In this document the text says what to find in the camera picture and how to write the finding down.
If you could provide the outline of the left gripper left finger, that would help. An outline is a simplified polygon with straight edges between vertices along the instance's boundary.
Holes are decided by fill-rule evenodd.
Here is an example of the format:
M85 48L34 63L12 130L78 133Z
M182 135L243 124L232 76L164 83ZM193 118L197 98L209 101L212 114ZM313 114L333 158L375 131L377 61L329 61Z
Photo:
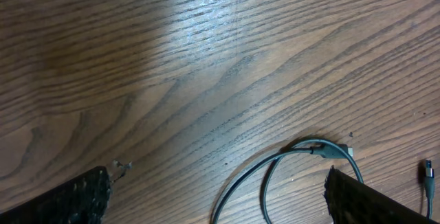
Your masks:
M101 224L110 196L107 169L97 166L1 213L1 224Z

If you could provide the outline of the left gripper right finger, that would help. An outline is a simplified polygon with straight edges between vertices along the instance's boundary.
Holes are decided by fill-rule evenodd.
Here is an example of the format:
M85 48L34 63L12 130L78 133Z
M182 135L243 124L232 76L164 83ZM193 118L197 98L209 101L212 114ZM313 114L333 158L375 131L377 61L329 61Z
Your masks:
M335 224L438 224L335 168L324 187Z

